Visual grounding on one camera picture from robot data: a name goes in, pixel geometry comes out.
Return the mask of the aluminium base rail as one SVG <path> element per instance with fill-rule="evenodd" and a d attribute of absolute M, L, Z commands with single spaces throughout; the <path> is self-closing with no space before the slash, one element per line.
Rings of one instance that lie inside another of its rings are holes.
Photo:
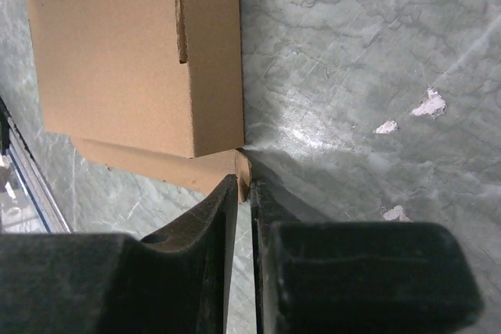
<path fill-rule="evenodd" d="M 1 233 L 71 233 L 18 127 L 1 104 Z"/>

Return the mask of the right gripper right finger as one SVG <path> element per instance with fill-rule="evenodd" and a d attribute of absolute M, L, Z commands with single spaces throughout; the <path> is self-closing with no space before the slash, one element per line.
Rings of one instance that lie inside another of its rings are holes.
<path fill-rule="evenodd" d="M 463 250 L 429 222 L 306 221 L 249 191 L 257 331 L 454 333 L 484 302 Z"/>

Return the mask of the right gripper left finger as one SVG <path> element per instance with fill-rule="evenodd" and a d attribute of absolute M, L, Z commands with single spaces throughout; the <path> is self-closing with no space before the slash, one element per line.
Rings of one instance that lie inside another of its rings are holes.
<path fill-rule="evenodd" d="M 230 174 L 142 239 L 4 234 L 4 333 L 223 333 L 238 187 Z"/>

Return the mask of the brown cardboard box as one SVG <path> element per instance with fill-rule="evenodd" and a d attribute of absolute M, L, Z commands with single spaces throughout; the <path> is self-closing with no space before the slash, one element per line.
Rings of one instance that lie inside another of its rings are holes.
<path fill-rule="evenodd" d="M 87 160 L 204 194 L 241 153 L 240 0 L 26 0 L 45 130 Z"/>

